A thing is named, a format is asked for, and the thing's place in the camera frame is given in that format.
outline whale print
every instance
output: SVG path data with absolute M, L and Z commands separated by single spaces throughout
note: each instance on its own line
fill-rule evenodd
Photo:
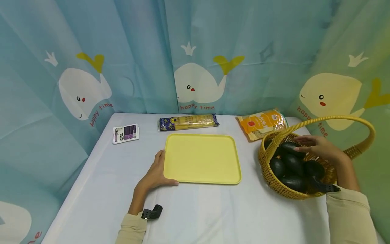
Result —
M 352 112 L 359 97 L 362 83 L 350 76 L 320 73 L 306 81 L 300 91 L 301 102 L 317 117 L 351 115 L 360 117 L 366 109 L 390 103 L 390 94 L 380 94 L 381 81 L 372 81 L 372 91 L 365 105 Z M 334 130 L 345 130 L 353 121 L 332 119 L 326 121 Z
M 100 82 L 88 72 L 68 68 L 62 73 L 58 87 L 62 100 L 71 114 L 79 120 L 86 120 L 95 105 L 101 100 L 110 98 L 112 91 L 101 73 L 103 55 L 96 55 L 95 60 L 85 53 L 79 53 L 76 57 L 85 59 L 99 72 Z
M 0 219 L 0 243 L 20 243 L 30 231 L 31 215 L 20 206 L 0 201 Z
M 187 63 L 181 66 L 174 73 L 177 101 L 181 103 L 190 101 L 211 103 L 217 101 L 225 91 L 227 74 L 239 65 L 244 58 L 244 56 L 237 56 L 230 62 L 224 56 L 216 56 L 213 59 L 221 66 L 223 71 L 223 78 L 219 85 L 202 66 L 195 63 Z

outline white packet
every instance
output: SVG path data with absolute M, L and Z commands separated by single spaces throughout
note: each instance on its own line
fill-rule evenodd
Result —
M 126 141 L 139 140 L 140 128 L 138 124 L 126 125 L 121 127 L 114 127 L 113 144 L 118 144 Z

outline beige sleeve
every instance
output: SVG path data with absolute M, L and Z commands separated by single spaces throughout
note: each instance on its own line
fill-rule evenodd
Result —
M 326 194 L 331 244 L 377 244 L 367 197 L 357 191 L 340 188 Z
M 146 231 L 146 219 L 138 215 L 126 214 L 121 223 L 115 244 L 141 244 Z

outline yellow tray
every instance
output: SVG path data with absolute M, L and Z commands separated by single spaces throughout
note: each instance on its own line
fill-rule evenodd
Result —
M 167 137 L 164 176 L 179 182 L 235 185 L 241 168 L 228 135 L 180 134 Z

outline dark green avocado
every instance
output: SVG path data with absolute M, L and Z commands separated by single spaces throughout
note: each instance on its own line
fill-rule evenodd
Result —
M 301 192 L 307 192 L 307 182 L 299 176 L 292 175 L 280 179 L 280 181 L 288 188 Z
M 276 178 L 279 179 L 279 178 L 283 177 L 284 172 L 285 172 L 285 167 L 284 167 L 284 163 L 280 159 L 277 159 L 277 158 L 271 159 L 271 161 L 269 162 L 269 165 L 271 167 L 273 174 L 276 176 Z
M 293 154 L 284 154 L 282 156 L 284 165 L 294 174 L 303 177 L 303 163 L 302 160 L 294 156 Z
M 306 176 L 315 176 L 319 180 L 321 180 L 325 176 L 324 167 L 315 160 L 309 160 L 307 162 L 304 162 L 303 170 Z
M 306 154 L 302 152 L 294 151 L 294 148 L 296 147 L 300 147 L 300 145 L 294 142 L 284 142 L 279 146 L 279 148 L 282 151 L 282 154 L 289 153 L 295 155 L 299 159 L 303 159 L 306 156 Z
M 269 140 L 269 141 L 266 141 L 264 142 L 264 148 L 267 150 L 267 148 L 269 147 L 269 145 L 271 144 L 272 140 Z M 273 158 L 276 158 L 277 156 L 280 155 L 280 147 L 278 147 L 275 151 L 275 153 L 273 154 Z

